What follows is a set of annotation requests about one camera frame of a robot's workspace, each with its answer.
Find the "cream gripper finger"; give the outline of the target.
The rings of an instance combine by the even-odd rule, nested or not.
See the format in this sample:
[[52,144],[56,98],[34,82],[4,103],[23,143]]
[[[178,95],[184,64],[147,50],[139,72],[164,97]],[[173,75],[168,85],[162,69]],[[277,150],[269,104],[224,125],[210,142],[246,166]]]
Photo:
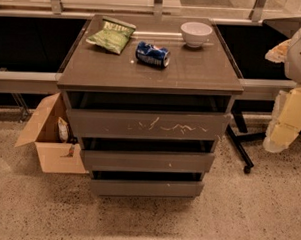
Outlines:
[[301,85],[289,92],[280,91],[272,110],[263,148],[280,153],[287,149],[301,132]]
[[284,63],[286,59],[286,55],[288,53],[288,49],[290,46],[290,39],[285,40],[281,44],[276,45],[272,49],[270,49],[264,56],[264,58],[271,62]]

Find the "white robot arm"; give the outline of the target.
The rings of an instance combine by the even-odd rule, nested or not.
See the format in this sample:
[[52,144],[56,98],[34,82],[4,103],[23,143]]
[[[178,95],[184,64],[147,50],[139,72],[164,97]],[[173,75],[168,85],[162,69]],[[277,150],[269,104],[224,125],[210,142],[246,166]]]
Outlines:
[[272,62],[282,62],[285,75],[296,83],[289,92],[280,91],[272,110],[263,148],[268,152],[280,153],[301,132],[301,28],[293,36],[265,54]]

